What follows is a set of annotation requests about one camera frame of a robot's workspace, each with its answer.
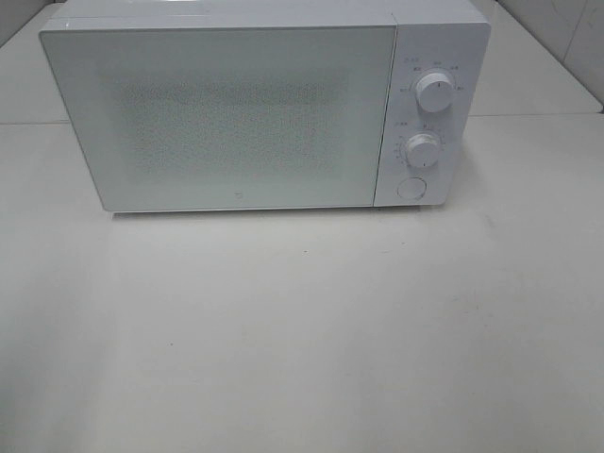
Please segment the white microwave door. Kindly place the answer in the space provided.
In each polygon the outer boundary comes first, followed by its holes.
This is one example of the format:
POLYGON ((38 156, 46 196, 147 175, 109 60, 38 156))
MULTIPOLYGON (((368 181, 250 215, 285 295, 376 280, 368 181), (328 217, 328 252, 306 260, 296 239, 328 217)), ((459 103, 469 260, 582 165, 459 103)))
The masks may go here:
POLYGON ((110 212, 365 207, 391 26, 44 31, 110 212))

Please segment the upper white power knob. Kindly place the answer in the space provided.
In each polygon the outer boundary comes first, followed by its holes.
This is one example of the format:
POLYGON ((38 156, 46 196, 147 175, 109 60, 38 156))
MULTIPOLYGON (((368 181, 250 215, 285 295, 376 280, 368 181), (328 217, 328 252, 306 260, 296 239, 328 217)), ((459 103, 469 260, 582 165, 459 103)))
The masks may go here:
POLYGON ((428 113, 438 113, 447 109, 453 101, 454 77, 440 69, 421 74, 412 85, 419 108, 428 113))

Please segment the round white door button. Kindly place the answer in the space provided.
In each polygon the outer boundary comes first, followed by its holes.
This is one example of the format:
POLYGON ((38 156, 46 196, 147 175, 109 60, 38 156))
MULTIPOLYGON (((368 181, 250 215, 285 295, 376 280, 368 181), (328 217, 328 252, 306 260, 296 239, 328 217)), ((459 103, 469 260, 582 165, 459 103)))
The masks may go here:
POLYGON ((408 177, 396 189, 398 196, 405 200, 418 201, 422 199, 427 190, 427 183, 421 177, 408 177))

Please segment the white timer knob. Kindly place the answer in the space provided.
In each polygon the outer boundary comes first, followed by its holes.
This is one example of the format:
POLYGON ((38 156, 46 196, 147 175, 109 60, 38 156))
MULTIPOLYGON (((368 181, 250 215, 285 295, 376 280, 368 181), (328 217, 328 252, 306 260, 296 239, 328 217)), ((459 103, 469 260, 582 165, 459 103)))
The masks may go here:
POLYGON ((413 168, 424 169, 437 162, 441 152, 441 140, 433 133, 418 133, 405 144, 406 160, 413 168))

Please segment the white microwave oven body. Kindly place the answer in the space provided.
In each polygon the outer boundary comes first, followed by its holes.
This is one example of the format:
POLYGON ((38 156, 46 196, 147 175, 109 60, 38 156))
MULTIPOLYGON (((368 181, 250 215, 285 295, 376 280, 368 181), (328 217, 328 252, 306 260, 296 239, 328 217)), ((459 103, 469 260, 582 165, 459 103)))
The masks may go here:
POLYGON ((491 27, 468 1, 69 1, 44 31, 163 29, 273 29, 391 26, 395 30, 374 200, 367 208, 444 203, 461 155, 461 138, 473 101, 491 27), (421 110, 412 85, 433 69, 455 79, 452 104, 421 110), (435 164, 409 166, 405 144, 418 133, 441 140, 435 164), (408 177, 427 183, 424 197, 396 193, 408 177))

